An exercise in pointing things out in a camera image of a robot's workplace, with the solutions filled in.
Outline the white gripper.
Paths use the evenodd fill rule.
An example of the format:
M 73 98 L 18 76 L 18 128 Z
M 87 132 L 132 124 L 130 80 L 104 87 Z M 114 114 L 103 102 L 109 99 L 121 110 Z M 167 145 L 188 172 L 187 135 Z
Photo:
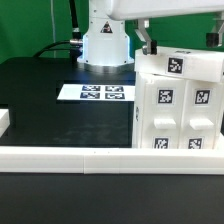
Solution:
M 141 18 L 217 12 L 215 25 L 206 34 L 206 46 L 215 48 L 223 43 L 224 12 L 219 11 L 224 11 L 224 0 L 105 0 L 105 11 L 114 20 L 139 19 L 135 32 L 143 43 L 144 55 L 157 54 L 157 41 L 147 33 L 149 20 Z

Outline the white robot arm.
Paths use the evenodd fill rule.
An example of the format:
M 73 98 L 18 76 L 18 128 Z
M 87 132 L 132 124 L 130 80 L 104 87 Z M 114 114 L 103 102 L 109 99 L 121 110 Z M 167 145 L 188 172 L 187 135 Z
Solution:
M 127 20 L 137 21 L 136 33 L 144 43 L 145 55 L 157 53 L 157 43 L 146 31 L 157 17 L 217 12 L 214 30 L 206 35 L 208 47 L 222 45 L 224 0 L 89 0 L 89 28 L 83 36 L 83 52 L 78 62 L 87 69 L 113 71 L 129 67 L 130 39 Z

